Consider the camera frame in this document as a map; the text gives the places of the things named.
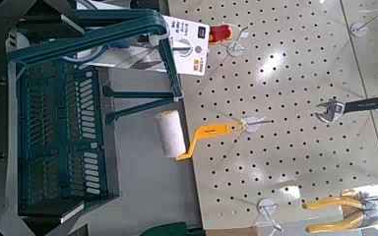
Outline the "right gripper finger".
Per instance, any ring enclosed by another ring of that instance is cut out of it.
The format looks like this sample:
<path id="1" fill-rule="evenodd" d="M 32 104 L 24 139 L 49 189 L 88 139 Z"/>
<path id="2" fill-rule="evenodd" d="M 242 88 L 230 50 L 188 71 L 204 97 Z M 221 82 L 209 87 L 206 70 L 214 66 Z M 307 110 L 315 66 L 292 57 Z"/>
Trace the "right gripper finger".
<path id="1" fill-rule="evenodd" d="M 17 29 L 42 37 L 73 38 L 85 34 L 69 0 L 2 0 L 0 10 Z"/>
<path id="2" fill-rule="evenodd" d="M 43 200 L 7 206 L 0 221 L 4 236 L 67 236 L 85 209 L 77 200 Z"/>

